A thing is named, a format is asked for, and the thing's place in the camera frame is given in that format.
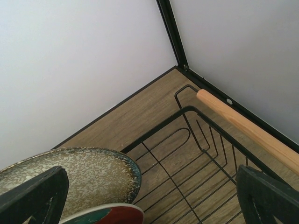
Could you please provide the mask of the black metal enclosure frame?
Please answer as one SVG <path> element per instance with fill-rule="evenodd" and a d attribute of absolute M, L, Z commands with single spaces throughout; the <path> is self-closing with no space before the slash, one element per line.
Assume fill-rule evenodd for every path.
<path fill-rule="evenodd" d="M 133 98 L 135 95 L 142 92 L 144 89 L 149 87 L 151 84 L 155 83 L 157 80 L 159 80 L 160 78 L 165 76 L 167 74 L 167 72 L 170 72 L 174 69 L 178 69 L 187 79 L 192 81 L 198 87 L 202 87 L 203 89 L 207 90 L 209 93 L 211 93 L 212 95 L 217 97 L 220 101 L 222 101 L 223 103 L 225 103 L 226 105 L 228 105 L 229 107 L 231 107 L 232 109 L 234 109 L 235 111 L 240 113 L 245 118 L 249 119 L 251 122 L 253 122 L 257 126 L 262 128 L 264 131 L 268 132 L 270 135 L 272 135 L 273 137 L 275 137 L 276 139 L 278 139 L 279 141 L 281 141 L 282 143 L 287 145 L 289 148 L 294 150 L 296 153 L 298 153 L 299 145 L 297 143 L 290 140 L 288 137 L 286 137 L 285 135 L 283 135 L 282 133 L 280 133 L 273 127 L 271 127 L 269 124 L 264 122 L 262 119 L 257 117 L 255 114 L 253 114 L 249 110 L 247 110 L 245 107 L 243 107 L 237 101 L 235 101 L 234 99 L 229 97 L 227 94 L 225 94 L 224 92 L 222 92 L 221 90 L 216 88 L 214 85 L 209 83 L 206 79 L 204 79 L 199 74 L 197 74 L 196 72 L 194 72 L 192 69 L 189 68 L 188 61 L 187 61 L 187 58 L 185 55 L 184 47 L 183 47 L 183 44 L 182 44 L 182 41 L 180 38 L 180 34 L 178 31 L 178 27 L 176 24 L 176 20 L 174 17 L 174 13 L 173 13 L 170 1 L 169 0 L 158 0 L 157 5 L 159 8 L 161 17 L 163 19 L 165 29 L 166 29 L 167 35 L 169 37 L 169 40 L 170 40 L 170 43 L 171 43 L 171 46 L 172 46 L 172 49 L 173 49 L 173 52 L 174 52 L 174 55 L 175 55 L 178 65 L 170 68 L 165 73 L 163 73 L 159 77 L 155 78 L 150 83 L 146 84 L 144 87 L 139 89 L 137 92 L 133 93 L 132 95 L 130 95 L 129 97 L 127 97 L 126 99 L 124 99 L 123 101 L 121 101 L 120 103 L 118 103 L 117 105 L 115 105 L 114 107 L 109 109 L 108 111 L 106 111 L 104 114 L 100 115 L 98 118 L 96 118 L 95 120 L 93 120 L 92 122 L 90 122 L 89 124 L 87 124 L 86 126 L 81 128 L 80 130 L 75 132 L 73 135 L 71 135 L 70 137 L 68 137 L 67 139 L 65 139 L 64 141 L 59 143 L 58 145 L 56 145 L 54 148 L 56 149 L 56 148 L 61 147 L 64 143 L 68 142 L 70 139 L 74 138 L 76 135 L 78 135 L 79 133 L 81 133 L 82 131 L 87 129 L 89 126 L 91 126 L 92 124 L 94 124 L 95 122 L 97 122 L 98 120 L 100 120 L 101 118 L 103 118 L 104 116 L 106 116 L 107 114 L 109 114 L 110 112 L 112 112 L 113 110 L 115 110 L 116 108 L 118 108 L 119 106 L 121 106 L 122 104 L 124 104 L 125 102 L 130 100 L 131 98 Z"/>

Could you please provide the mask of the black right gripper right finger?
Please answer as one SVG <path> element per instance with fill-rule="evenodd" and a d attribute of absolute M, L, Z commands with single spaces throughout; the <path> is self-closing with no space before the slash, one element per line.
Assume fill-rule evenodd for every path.
<path fill-rule="evenodd" d="M 299 192 L 289 185 L 252 167 L 240 165 L 236 189 L 245 223 L 299 222 Z"/>

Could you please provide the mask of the red and teal floral plate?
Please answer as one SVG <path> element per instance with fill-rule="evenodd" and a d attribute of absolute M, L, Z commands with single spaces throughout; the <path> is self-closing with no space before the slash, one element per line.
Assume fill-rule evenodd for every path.
<path fill-rule="evenodd" d="M 130 203 L 110 203 L 77 212 L 61 224 L 142 224 L 144 212 Z"/>

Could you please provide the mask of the speckled beige blue-rimmed plate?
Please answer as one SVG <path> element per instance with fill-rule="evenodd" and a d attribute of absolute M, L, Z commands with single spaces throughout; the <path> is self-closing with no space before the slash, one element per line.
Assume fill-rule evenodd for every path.
<path fill-rule="evenodd" d="M 0 193 L 54 167 L 67 172 L 69 189 L 61 218 L 109 203 L 132 203 L 141 188 L 142 174 L 128 155 L 98 147 L 69 147 L 50 150 L 0 172 Z"/>

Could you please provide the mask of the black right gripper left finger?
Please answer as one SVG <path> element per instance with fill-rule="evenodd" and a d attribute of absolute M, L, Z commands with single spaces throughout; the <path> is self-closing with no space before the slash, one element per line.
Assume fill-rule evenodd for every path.
<path fill-rule="evenodd" d="M 68 189 L 66 170 L 52 167 L 0 196 L 0 222 L 58 224 Z"/>

